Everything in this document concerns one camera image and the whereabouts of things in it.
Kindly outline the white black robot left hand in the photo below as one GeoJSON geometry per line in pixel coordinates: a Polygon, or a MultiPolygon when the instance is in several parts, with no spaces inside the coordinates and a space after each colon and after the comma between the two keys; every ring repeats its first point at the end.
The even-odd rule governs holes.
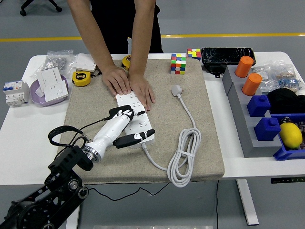
{"type": "Polygon", "coordinates": [[[82,151],[94,163],[102,160],[106,148],[115,146],[117,149],[130,147],[139,148],[143,143],[151,145],[155,142],[155,130],[152,129],[144,108],[131,108],[123,105],[109,111],[107,123],[87,143],[82,151]]]}

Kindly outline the person's left hand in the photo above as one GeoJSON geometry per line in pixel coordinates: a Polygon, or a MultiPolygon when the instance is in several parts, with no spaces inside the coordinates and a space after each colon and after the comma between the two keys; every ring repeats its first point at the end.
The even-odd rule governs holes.
{"type": "Polygon", "coordinates": [[[155,103],[155,94],[150,83],[141,74],[129,75],[130,89],[135,93],[146,111],[150,111],[155,103]]]}

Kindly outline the person's right hand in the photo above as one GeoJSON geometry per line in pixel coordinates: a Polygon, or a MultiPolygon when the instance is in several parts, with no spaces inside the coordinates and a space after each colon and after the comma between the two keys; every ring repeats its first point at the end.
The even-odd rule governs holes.
{"type": "Polygon", "coordinates": [[[112,95],[123,95],[131,92],[128,77],[122,68],[111,65],[104,67],[101,72],[102,82],[108,87],[112,95]]]}

